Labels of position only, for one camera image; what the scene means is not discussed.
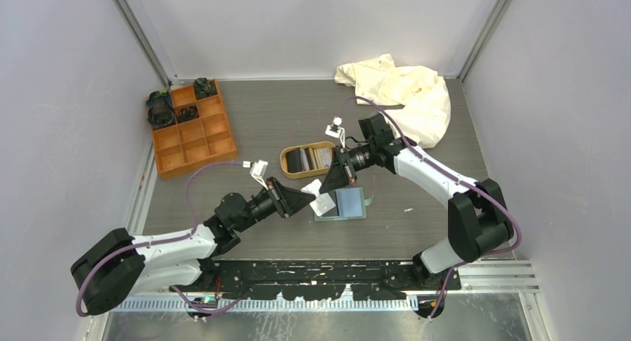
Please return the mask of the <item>white patterned credit card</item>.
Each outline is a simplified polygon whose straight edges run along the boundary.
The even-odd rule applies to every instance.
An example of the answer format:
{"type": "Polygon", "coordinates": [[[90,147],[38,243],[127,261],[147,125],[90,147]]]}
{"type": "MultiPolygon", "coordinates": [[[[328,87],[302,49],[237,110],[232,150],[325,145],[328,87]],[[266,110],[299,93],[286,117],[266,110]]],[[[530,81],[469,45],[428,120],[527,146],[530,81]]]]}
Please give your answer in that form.
{"type": "Polygon", "coordinates": [[[329,203],[331,202],[328,193],[321,194],[319,192],[322,183],[320,179],[314,179],[312,182],[301,188],[301,192],[311,194],[315,199],[310,202],[310,207],[313,210],[316,217],[322,217],[323,213],[328,210],[329,203]]]}

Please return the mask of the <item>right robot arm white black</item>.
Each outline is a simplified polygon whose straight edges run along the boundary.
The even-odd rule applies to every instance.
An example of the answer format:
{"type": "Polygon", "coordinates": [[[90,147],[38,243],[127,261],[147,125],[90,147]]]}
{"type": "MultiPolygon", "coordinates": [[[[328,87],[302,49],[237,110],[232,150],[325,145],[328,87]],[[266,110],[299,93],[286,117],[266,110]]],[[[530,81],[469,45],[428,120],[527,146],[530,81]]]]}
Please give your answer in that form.
{"type": "Polygon", "coordinates": [[[382,114],[359,120],[359,126],[365,143],[334,148],[318,192],[351,186],[359,171],[379,166],[413,182],[441,203],[447,210],[447,235],[412,258],[411,273],[418,287],[432,289],[444,271],[474,262],[516,239],[517,228],[508,217],[497,182],[457,174],[406,137],[396,137],[382,114]]]}

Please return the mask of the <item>tan oval card tray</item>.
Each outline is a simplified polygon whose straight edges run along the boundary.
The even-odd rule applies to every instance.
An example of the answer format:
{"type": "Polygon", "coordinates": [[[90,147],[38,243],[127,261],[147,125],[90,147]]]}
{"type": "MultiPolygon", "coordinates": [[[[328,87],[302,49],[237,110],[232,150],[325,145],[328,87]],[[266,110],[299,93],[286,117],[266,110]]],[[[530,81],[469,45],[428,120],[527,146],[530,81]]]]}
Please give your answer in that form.
{"type": "Polygon", "coordinates": [[[333,149],[335,147],[335,144],[333,142],[330,142],[330,141],[320,141],[320,142],[314,142],[314,143],[303,144],[303,145],[298,145],[298,146],[285,148],[281,152],[280,163],[281,163],[281,170],[283,171],[283,173],[285,174],[285,176],[287,178],[289,178],[289,179],[303,179],[303,178],[307,178],[307,177],[322,176],[322,175],[325,175],[329,171],[330,168],[328,168],[326,170],[312,170],[312,171],[303,172],[303,173],[288,173],[285,170],[286,162],[284,161],[284,155],[290,149],[297,148],[297,147],[315,147],[315,148],[318,148],[318,147],[329,147],[332,150],[332,155],[333,155],[333,149]]]}

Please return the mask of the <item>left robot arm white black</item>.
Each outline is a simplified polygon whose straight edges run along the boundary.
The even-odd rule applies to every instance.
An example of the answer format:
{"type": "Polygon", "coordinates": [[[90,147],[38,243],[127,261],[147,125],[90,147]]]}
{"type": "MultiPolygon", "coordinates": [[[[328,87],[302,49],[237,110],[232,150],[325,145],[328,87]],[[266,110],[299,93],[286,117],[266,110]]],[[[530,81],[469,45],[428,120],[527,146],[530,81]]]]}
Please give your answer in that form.
{"type": "Polygon", "coordinates": [[[113,229],[71,265],[77,315],[100,315],[128,296],[163,287],[210,290],[217,281],[217,271],[209,266],[212,258],[233,249],[239,233],[273,214],[291,217],[318,196],[318,188],[302,191],[269,177],[250,199],[226,194],[210,218],[190,229],[162,235],[113,229]]]}

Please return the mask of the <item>green card holder wallet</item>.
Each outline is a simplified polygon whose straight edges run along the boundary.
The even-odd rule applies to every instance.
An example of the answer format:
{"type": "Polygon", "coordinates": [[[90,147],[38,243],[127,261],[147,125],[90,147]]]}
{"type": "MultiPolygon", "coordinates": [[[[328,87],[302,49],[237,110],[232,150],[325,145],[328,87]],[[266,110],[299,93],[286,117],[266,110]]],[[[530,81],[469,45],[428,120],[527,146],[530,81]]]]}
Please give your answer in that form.
{"type": "Polygon", "coordinates": [[[314,215],[315,221],[361,220],[367,217],[367,207],[374,197],[366,197],[363,188],[340,188],[329,193],[335,207],[322,216],[314,215]]]}

